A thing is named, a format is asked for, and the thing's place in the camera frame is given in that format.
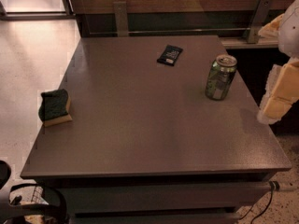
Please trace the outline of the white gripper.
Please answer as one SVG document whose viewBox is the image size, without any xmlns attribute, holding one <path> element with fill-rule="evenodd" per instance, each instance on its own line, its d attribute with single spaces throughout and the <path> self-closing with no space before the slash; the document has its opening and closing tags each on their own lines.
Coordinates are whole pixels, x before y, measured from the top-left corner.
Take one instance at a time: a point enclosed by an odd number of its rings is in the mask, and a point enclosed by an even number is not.
<svg viewBox="0 0 299 224">
<path fill-rule="evenodd" d="M 259 37 L 278 38 L 278 49 L 290 58 L 299 58 L 299 0 L 263 26 Z M 299 100 L 299 60 L 289 59 L 282 66 L 274 64 L 266 81 L 257 120 L 274 124 Z"/>
</svg>

